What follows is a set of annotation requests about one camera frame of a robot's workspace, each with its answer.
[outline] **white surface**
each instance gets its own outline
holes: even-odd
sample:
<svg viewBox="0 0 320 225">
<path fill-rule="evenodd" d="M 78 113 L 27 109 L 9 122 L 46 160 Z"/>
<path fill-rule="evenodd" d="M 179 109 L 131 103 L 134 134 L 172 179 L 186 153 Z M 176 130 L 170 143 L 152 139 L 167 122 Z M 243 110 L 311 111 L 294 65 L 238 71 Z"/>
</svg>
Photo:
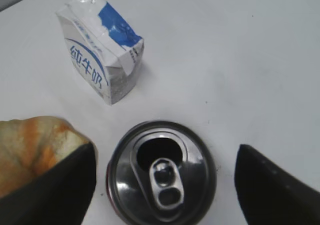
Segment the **white surface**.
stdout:
<svg viewBox="0 0 320 225">
<path fill-rule="evenodd" d="M 109 0 L 145 38 L 138 84 L 114 106 L 73 68 L 54 14 L 68 1 L 0 13 L 0 119 L 59 116 L 95 142 L 84 225 L 123 224 L 105 170 L 120 138 L 146 120 L 182 123 L 211 148 L 217 191 L 201 225 L 246 224 L 233 182 L 241 143 L 320 191 L 319 0 Z"/>
</svg>

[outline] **can top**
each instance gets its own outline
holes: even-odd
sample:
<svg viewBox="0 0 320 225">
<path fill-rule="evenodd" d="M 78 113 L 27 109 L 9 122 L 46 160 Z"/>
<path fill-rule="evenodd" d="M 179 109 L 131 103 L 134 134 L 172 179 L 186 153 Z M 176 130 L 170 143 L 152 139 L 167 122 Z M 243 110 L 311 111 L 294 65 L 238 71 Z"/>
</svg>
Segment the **can top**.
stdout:
<svg viewBox="0 0 320 225">
<path fill-rule="evenodd" d="M 144 122 L 119 142 L 106 184 L 115 211 L 129 225 L 192 225 L 212 203 L 216 169 L 210 151 L 190 129 Z"/>
</svg>

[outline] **milk carton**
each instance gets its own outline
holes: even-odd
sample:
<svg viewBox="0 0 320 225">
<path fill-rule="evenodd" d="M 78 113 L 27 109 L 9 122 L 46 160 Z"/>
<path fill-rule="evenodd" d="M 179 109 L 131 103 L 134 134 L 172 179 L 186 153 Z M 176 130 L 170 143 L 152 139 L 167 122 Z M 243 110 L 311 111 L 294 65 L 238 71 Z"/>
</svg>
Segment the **milk carton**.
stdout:
<svg viewBox="0 0 320 225">
<path fill-rule="evenodd" d="M 72 0 L 56 14 L 74 67 L 107 104 L 118 102 L 136 84 L 143 38 L 105 0 Z"/>
</svg>

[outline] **bread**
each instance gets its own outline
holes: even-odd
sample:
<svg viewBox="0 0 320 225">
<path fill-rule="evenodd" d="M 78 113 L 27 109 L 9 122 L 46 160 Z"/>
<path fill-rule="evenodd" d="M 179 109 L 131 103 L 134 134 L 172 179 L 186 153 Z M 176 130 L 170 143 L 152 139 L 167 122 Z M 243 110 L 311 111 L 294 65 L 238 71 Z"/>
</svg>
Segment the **bread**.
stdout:
<svg viewBox="0 0 320 225">
<path fill-rule="evenodd" d="M 0 198 L 89 142 L 66 121 L 52 116 L 0 121 Z"/>
</svg>

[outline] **blue logo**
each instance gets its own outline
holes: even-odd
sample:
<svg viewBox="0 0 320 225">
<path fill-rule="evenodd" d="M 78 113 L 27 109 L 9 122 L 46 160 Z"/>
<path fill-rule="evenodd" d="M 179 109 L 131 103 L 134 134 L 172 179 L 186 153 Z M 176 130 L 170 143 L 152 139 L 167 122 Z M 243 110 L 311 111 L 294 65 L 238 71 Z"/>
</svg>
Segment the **blue logo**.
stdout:
<svg viewBox="0 0 320 225">
<path fill-rule="evenodd" d="M 98 57 L 89 49 L 87 48 L 85 45 L 83 45 L 82 43 L 74 40 L 74 39 L 70 39 L 70 38 L 66 38 L 68 41 L 74 42 L 75 45 L 73 45 L 70 48 L 70 55 L 71 58 L 76 62 L 76 64 L 79 67 L 82 67 L 82 69 L 84 69 L 85 74 L 91 77 L 91 81 L 98 85 L 99 88 L 102 88 L 101 82 L 102 79 L 104 78 L 104 80 L 106 81 L 106 85 L 109 86 L 108 80 L 106 78 L 106 74 L 105 74 L 105 70 L 104 67 L 102 66 L 100 60 L 98 59 Z M 90 65 L 90 60 L 87 57 L 84 57 L 83 54 L 81 53 L 81 51 L 77 48 L 77 45 L 81 46 L 83 49 L 85 49 L 95 60 L 95 62 L 98 64 L 98 66 L 101 69 L 102 75 L 99 73 L 99 71 L 97 71 L 95 68 L 93 69 Z"/>
</svg>

